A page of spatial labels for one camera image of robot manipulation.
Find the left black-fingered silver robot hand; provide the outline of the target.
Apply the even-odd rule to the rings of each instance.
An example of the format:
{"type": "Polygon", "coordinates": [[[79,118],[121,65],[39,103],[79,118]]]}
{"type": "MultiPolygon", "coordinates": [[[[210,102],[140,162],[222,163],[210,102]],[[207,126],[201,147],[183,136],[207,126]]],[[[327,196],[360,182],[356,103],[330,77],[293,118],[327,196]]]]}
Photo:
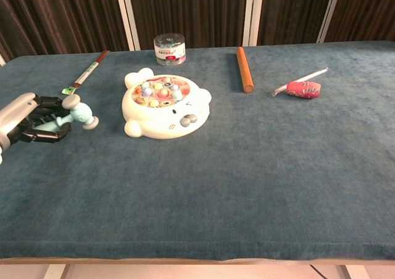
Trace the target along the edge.
{"type": "Polygon", "coordinates": [[[55,143],[62,140],[71,131],[71,123],[65,123],[57,131],[39,130],[38,127],[69,113],[57,97],[38,96],[32,92],[20,95],[1,109],[1,151],[18,141],[55,143]]]}

